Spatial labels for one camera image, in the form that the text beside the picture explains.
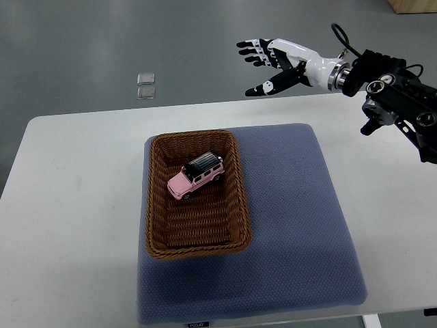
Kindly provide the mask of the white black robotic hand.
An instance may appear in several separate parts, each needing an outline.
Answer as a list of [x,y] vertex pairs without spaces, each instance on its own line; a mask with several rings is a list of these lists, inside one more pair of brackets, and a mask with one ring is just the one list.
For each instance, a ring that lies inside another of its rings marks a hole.
[[269,80],[245,92],[246,96],[269,96],[299,83],[323,90],[339,89],[350,70],[341,58],[321,57],[316,51],[283,39],[252,39],[236,44],[238,53],[255,67],[279,70]]

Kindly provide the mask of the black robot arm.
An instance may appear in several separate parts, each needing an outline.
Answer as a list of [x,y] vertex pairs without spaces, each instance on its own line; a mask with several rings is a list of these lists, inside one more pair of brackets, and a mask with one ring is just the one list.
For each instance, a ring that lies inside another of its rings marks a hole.
[[366,87],[363,135],[393,124],[419,151],[421,162],[436,163],[436,88],[423,84],[406,60],[366,50],[341,71],[335,86],[349,97]]

